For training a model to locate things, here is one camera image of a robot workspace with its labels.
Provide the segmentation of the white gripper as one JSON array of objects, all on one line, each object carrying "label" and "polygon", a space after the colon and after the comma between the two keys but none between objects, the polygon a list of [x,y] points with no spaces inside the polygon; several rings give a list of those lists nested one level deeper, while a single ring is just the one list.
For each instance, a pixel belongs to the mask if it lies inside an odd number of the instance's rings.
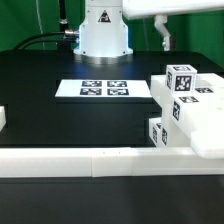
[{"label": "white gripper", "polygon": [[156,15],[154,26],[162,37],[162,47],[165,51],[173,51],[176,41],[165,26],[166,15],[222,10],[224,0],[122,0],[122,8],[127,19]]}]

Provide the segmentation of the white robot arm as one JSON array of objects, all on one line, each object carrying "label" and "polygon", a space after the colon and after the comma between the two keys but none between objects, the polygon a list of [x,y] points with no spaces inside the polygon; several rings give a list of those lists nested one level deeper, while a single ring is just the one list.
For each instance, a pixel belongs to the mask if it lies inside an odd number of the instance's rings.
[{"label": "white robot arm", "polygon": [[154,18],[154,26],[163,37],[165,51],[172,49],[172,39],[165,27],[170,15],[224,9],[224,0],[85,0],[85,19],[79,26],[77,61],[115,64],[132,58],[128,45],[126,19]]}]

